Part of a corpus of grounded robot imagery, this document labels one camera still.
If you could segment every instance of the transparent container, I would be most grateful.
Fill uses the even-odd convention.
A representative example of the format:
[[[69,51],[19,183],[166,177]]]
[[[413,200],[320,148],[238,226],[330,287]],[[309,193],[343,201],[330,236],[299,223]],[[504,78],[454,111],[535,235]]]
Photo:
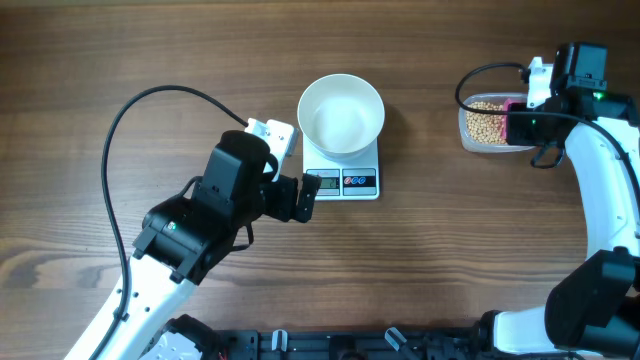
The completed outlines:
[[[471,105],[474,102],[484,101],[495,105],[504,105],[507,99],[514,100],[516,102],[526,102],[526,94],[518,93],[495,93],[495,94],[477,94],[470,96],[464,101],[465,105]],[[462,139],[462,147],[468,151],[481,152],[481,153],[501,153],[501,152],[513,152],[524,151],[533,149],[533,146],[513,146],[503,144],[481,144],[469,135],[469,129],[467,128],[467,111],[460,109],[458,112],[458,123],[460,125],[460,138]]]

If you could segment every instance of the wooden table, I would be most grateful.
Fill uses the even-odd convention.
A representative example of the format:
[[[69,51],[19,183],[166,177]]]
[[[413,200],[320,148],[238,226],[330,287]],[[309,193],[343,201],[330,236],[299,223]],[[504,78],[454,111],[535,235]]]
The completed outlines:
[[[260,219],[180,309],[213,328],[469,325],[543,304],[585,257],[571,163],[460,144],[453,90],[495,61],[609,46],[610,89],[640,96],[640,6],[599,1],[241,2],[0,12],[0,358],[60,358],[120,274],[100,186],[113,116],[151,86],[200,89],[241,117],[296,124],[315,79],[352,73],[386,103],[382,196],[318,203],[308,224]],[[526,91],[513,71],[465,95]],[[110,158],[131,253],[144,214],[202,174],[239,126],[186,94],[135,105]],[[284,173],[300,176],[302,144]],[[242,233],[238,241],[246,241]]]

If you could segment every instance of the wood grain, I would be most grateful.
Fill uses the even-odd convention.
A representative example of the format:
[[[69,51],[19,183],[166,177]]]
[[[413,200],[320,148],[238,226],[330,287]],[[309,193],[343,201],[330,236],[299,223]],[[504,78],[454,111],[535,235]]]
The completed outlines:
[[[260,219],[181,309],[213,328],[467,325],[542,304],[585,257],[570,162],[460,144],[453,90],[494,61],[609,46],[610,89],[640,95],[640,6],[598,1],[243,2],[0,11],[0,358],[61,358],[119,276],[99,163],[120,106],[176,83],[244,118],[296,123],[313,80],[352,73],[387,108],[382,196],[320,203],[306,224]],[[525,91],[507,71],[466,95]],[[185,94],[125,116],[109,176],[130,243],[148,209],[201,174],[238,126]],[[284,173],[300,176],[302,144]],[[246,241],[241,235],[238,241]]]

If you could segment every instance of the pink object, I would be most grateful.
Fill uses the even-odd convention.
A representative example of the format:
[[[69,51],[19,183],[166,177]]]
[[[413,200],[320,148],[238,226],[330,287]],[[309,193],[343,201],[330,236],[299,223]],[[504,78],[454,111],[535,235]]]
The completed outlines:
[[[504,106],[502,106],[503,111],[509,110],[509,105],[513,104],[515,101],[511,100],[511,98],[507,98],[507,101],[504,102]],[[502,115],[502,126],[500,131],[500,138],[503,140],[507,140],[507,115]]]

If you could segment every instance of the digital scale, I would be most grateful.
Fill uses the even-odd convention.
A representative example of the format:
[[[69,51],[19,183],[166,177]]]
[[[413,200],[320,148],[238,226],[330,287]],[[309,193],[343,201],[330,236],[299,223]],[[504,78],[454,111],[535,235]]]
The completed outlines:
[[[302,154],[304,172],[322,178],[317,201],[375,200],[380,196],[378,140],[358,154],[333,159],[304,136]]]

